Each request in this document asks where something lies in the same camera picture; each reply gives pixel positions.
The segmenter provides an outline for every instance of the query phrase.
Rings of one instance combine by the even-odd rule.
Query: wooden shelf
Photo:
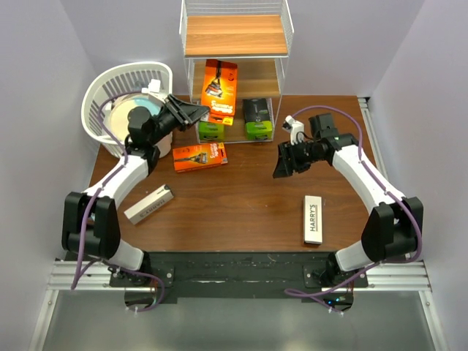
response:
[[[278,77],[274,58],[229,60],[238,65],[238,99],[279,97]],[[205,60],[195,62],[192,99],[200,100],[203,90]]]
[[[186,57],[286,56],[279,15],[189,16]]]

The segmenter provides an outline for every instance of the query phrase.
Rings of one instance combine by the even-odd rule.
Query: gillette razor package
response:
[[[209,143],[184,148],[174,148],[174,169],[176,172],[202,170],[227,163],[224,143]]]
[[[207,122],[233,124],[236,90],[237,64],[206,60],[201,105],[210,107]]]

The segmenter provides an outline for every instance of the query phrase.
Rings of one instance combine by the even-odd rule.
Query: black metal plate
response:
[[[165,303],[178,298],[288,298],[284,289],[321,291],[305,269],[323,270],[329,252],[150,252],[151,265],[163,278],[173,268]],[[132,287],[126,279],[110,286]],[[356,287],[367,286],[359,279]]]

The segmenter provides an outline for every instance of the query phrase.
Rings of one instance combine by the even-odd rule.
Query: green product box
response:
[[[242,102],[242,108],[246,122],[247,139],[271,139],[273,124],[266,99],[245,99]]]
[[[200,140],[224,140],[224,124],[199,122],[198,135]]]

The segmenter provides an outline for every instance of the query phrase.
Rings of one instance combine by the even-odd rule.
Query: wooden table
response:
[[[273,179],[277,144],[288,140],[284,117],[309,105],[330,105],[348,112],[364,129],[363,147],[374,161],[356,97],[283,97],[272,143],[227,144],[225,166],[177,174],[171,155],[138,184],[118,210],[122,238],[146,251],[333,251],[361,238],[368,214],[344,177],[326,162],[289,178]],[[303,113],[299,120],[318,113]],[[341,133],[358,135],[345,117],[334,113]],[[306,123],[310,134],[309,123]],[[196,143],[195,129],[174,134],[173,146]],[[91,183],[101,179],[117,159],[99,150]],[[123,214],[159,186],[167,184],[175,198],[134,226]],[[303,243],[303,197],[323,198],[323,244]]]

